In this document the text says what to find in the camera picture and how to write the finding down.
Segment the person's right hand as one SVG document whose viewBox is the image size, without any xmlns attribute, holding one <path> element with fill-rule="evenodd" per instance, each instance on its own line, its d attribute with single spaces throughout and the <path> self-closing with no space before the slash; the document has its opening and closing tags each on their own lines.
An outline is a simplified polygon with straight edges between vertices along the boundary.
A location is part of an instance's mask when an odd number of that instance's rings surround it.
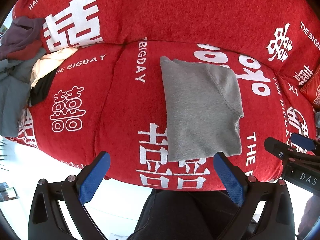
<svg viewBox="0 0 320 240">
<path fill-rule="evenodd" d="M 298 228 L 298 233 L 300 237 L 304 238 L 310 232 L 311 228 L 319 218 L 319 213 L 320 213 L 319 209 L 320 209 L 319 197 L 316 195 L 313 195 L 306 203 L 306 206 L 304 209 L 304 215 L 301 219 L 301 222 Z"/>
</svg>

